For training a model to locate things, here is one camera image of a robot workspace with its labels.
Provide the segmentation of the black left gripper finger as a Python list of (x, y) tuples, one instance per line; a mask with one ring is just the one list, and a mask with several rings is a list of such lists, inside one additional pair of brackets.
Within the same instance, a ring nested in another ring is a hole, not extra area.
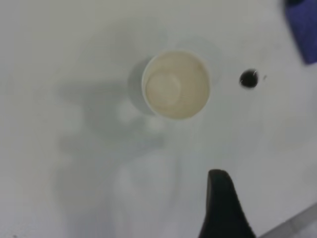
[(254, 238), (230, 175), (208, 172), (206, 214), (200, 238)]

